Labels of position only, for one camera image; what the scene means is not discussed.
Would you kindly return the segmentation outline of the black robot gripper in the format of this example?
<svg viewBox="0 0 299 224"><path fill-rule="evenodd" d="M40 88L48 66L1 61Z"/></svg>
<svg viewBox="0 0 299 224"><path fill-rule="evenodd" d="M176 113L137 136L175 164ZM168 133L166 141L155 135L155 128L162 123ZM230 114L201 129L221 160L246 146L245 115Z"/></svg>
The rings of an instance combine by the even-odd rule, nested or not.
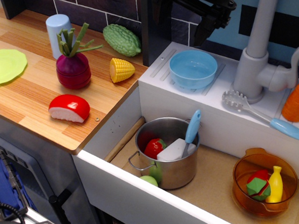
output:
<svg viewBox="0 0 299 224"><path fill-rule="evenodd" d="M237 7L234 0L152 0L153 19L157 26L170 17L173 3L201 17L194 37L194 46L198 47L215 29L225 28L229 24L230 13Z"/></svg>

